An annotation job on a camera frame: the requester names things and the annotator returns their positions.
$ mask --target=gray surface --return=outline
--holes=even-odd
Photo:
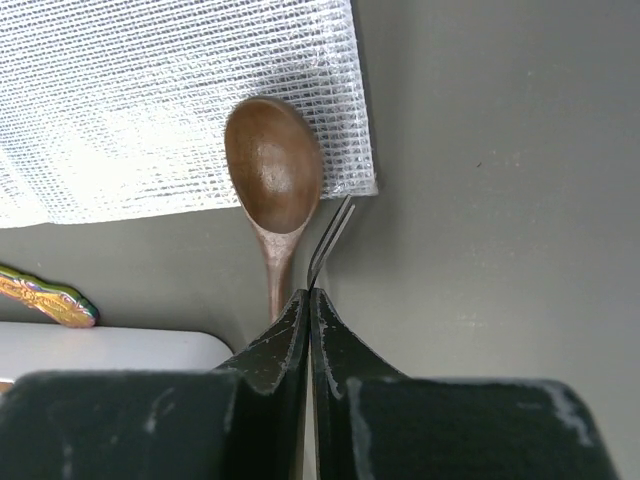
[[[383,190],[358,200],[322,286],[409,374],[569,383],[640,477],[640,3],[358,6]],[[234,347],[266,326],[239,209],[1,231],[0,258],[80,287],[105,324]]]

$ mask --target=wooden spoon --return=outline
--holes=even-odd
[[[231,181],[260,242],[275,322],[284,307],[291,258],[320,199],[320,145],[292,107],[266,97],[235,108],[224,144]]]

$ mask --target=colorful object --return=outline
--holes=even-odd
[[[50,285],[0,266],[0,293],[36,308],[65,327],[93,327],[98,310],[80,292],[62,285]]]

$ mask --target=white grid fabric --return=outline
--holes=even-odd
[[[238,205],[227,116],[311,124],[324,197],[377,192],[350,0],[3,0],[0,227]]]

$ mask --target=metal fork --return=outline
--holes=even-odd
[[[322,235],[309,263],[309,269],[307,270],[307,288],[309,290],[315,285],[320,270],[322,270],[333,247],[335,247],[338,238],[342,235],[342,231],[344,227],[346,227],[355,208],[356,206],[351,204],[351,195],[347,195],[331,219],[331,222],[329,222],[329,226]]]

